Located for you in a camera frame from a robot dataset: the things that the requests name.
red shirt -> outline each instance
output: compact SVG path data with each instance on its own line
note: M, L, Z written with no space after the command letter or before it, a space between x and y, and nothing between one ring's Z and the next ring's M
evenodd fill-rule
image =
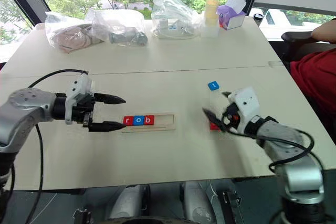
M291 62L290 74L301 91L313 98L324 113L336 115L336 48Z

tissue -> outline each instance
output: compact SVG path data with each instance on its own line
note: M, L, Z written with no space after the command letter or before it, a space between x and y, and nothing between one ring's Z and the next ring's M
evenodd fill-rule
M246 15L242 11L245 5L244 0L227 0L225 5L219 6L217 13L220 26L226 30L241 26Z

floor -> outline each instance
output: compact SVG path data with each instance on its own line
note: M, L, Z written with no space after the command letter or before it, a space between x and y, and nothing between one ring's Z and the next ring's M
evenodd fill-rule
M327 213L336 216L336 170L326 172L325 206ZM212 180L211 184L218 193L225 189L235 189L241 197L241 211L245 224L267 223L274 212L280 209L280 198L274 177L254 178L235 182L231 180ZM201 185L211 198L209 181ZM88 207L93 211L95 223L106 218L106 214L113 206L123 187L92 188L85 190L81 195L64 193L43 193L35 216L34 224L73 223L72 215L77 208ZM16 191L8 206L8 212L3 223L24 223L25 218L35 199L36 193ZM225 223L223 214L216 196L212 197L213 208L217 223ZM183 218L183 209L180 202L180 183L163 183L151 185L150 214Z

clear plastic bag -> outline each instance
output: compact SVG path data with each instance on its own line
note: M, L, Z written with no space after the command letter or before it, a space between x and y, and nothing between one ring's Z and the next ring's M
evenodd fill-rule
M46 14L45 26L49 44L60 51L70 53L102 42L90 35L92 24L89 20L71 18L55 12Z
M145 45L144 17L136 10L90 10L86 19L92 20L91 34L101 40L120 45Z
M181 0L153 1L153 35L168 39L191 39L200 34L201 16Z

blue letter block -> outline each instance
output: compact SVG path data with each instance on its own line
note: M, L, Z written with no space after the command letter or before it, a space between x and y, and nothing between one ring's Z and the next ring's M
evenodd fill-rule
M144 118L145 118L144 115L135 115L134 116L134 121L133 121L133 126L143 125Z
M219 85L216 81L213 81L213 82L210 82L208 84L208 87L211 89L211 90L216 90L216 89L219 89Z

